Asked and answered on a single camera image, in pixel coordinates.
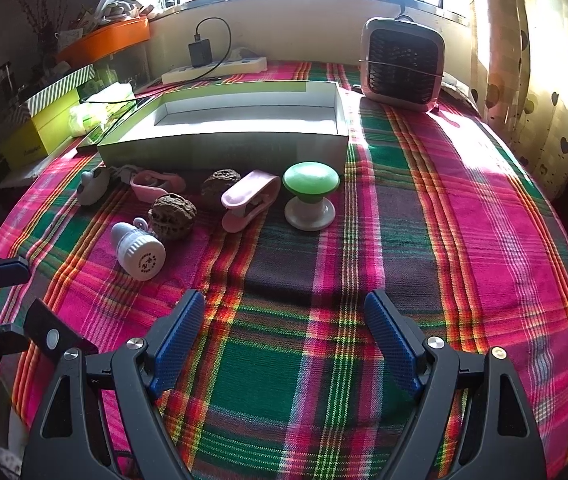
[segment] power strip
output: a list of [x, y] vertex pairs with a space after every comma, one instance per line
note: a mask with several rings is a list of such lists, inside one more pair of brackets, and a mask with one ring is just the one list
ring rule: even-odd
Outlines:
[[[214, 61], [211, 64], [199, 66], [197, 68], [193, 68], [192, 66], [175, 68], [174, 70], [162, 75], [162, 83], [166, 85], [169, 83], [181, 83], [182, 81], [195, 79], [208, 72], [208, 70], [213, 68], [216, 64], [217, 62]], [[258, 72], [264, 72], [266, 68], [267, 64], [265, 57], [251, 57], [248, 59], [240, 59], [238, 61], [225, 61], [206, 77], [219, 77], [233, 74], [257, 74]]]

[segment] striped gift box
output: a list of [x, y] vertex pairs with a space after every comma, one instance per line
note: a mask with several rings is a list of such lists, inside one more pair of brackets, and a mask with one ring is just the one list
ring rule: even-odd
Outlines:
[[79, 70], [47, 86], [42, 91], [27, 99], [18, 107], [14, 108], [0, 123], [0, 142], [22, 126], [30, 118], [35, 117], [49, 104], [55, 102], [63, 95], [77, 88], [83, 83], [95, 77], [93, 65], [87, 65]]

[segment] blue gripper pad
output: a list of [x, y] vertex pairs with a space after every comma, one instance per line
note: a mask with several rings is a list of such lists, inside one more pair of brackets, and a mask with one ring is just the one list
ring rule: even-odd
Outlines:
[[173, 311], [156, 320], [148, 331], [144, 369], [152, 375], [148, 392], [155, 399], [175, 386], [203, 322], [204, 296], [188, 290]]
[[417, 400], [424, 389], [418, 377], [416, 354], [419, 352], [424, 355], [421, 342], [417, 347], [416, 336], [383, 291], [374, 291], [366, 296], [364, 319], [384, 356], [395, 384]]

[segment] bed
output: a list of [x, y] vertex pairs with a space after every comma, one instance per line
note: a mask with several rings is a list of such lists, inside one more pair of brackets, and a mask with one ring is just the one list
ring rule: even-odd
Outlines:
[[[568, 239], [505, 145], [445, 96], [439, 114], [392, 109], [350, 91], [356, 67], [271, 63], [239, 80], [330, 80], [347, 89], [346, 174], [320, 233], [289, 226], [285, 192], [243, 232], [201, 211], [167, 246], [149, 282], [117, 264], [110, 227], [148, 205], [112, 182], [77, 205], [80, 172], [101, 163], [74, 145], [37, 179], [0, 229], [0, 257], [30, 261], [29, 283], [0, 290], [0, 323], [35, 298], [110, 351], [146, 332], [188, 288], [205, 322], [175, 388], [158, 408], [198, 478], [374, 478], [410, 406], [364, 325], [366, 293], [384, 288], [427, 335], [456, 349], [500, 345], [539, 425], [548, 473], [568, 463]], [[30, 424], [52, 365], [31, 346], [0, 379]], [[126, 449], [114, 396], [112, 439]], [[434, 472], [451, 460], [464, 398], [454, 403]]]

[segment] yellow box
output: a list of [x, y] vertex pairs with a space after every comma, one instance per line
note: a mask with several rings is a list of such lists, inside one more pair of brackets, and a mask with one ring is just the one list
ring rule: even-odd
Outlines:
[[0, 144], [0, 153], [12, 170], [50, 155], [68, 136], [70, 108], [77, 105], [77, 90], [71, 90], [30, 118]]

